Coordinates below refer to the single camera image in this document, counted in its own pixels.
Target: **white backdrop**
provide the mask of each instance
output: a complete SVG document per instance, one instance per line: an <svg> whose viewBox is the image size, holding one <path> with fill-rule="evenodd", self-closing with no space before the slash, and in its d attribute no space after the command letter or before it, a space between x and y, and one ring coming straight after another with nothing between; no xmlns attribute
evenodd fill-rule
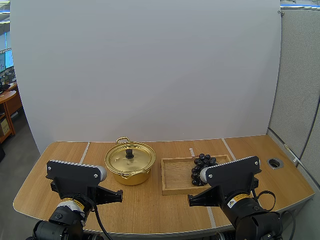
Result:
<svg viewBox="0 0 320 240"><path fill-rule="evenodd" d="M265 134L279 9L279 0L13 1L14 66L39 151Z"/></svg>

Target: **computer monitor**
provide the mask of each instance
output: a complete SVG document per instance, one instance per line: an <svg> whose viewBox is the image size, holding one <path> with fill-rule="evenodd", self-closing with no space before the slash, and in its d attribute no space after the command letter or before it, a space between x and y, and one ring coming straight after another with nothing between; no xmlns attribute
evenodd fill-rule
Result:
<svg viewBox="0 0 320 240"><path fill-rule="evenodd" d="M12 50L6 51L5 53L5 68L10 68L14 65L14 59L12 58Z"/></svg>
<svg viewBox="0 0 320 240"><path fill-rule="evenodd" d="M0 54L0 72L3 72L6 70L6 60L5 60L5 54Z"/></svg>

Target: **gold pot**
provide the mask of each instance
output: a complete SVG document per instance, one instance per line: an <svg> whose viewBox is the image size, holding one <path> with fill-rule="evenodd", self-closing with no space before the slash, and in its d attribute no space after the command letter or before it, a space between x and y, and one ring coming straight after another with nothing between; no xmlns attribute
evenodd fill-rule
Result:
<svg viewBox="0 0 320 240"><path fill-rule="evenodd" d="M116 145L105 156L106 167L114 178L123 185L138 185L150 176L150 169L156 160L155 151L148 145L120 137Z"/></svg>

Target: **wooden tray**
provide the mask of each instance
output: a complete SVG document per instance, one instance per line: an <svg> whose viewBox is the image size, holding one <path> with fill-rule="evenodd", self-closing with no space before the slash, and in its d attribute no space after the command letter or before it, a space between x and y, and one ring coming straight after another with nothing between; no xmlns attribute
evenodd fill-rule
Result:
<svg viewBox="0 0 320 240"><path fill-rule="evenodd" d="M218 164L231 162L228 155L212 156ZM197 157L177 157L161 159L162 195L199 194L210 188L192 185L191 169Z"/></svg>

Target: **lid knob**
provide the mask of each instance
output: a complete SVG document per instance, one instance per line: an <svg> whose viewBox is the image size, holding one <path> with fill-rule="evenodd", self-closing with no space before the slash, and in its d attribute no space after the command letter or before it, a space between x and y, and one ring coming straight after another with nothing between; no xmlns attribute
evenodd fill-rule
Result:
<svg viewBox="0 0 320 240"><path fill-rule="evenodd" d="M132 149L127 149L127 150L125 150L125 153L126 153L126 155L125 155L125 158L126 159L133 159L134 158L134 156L135 155L133 155L133 151L132 151Z"/></svg>

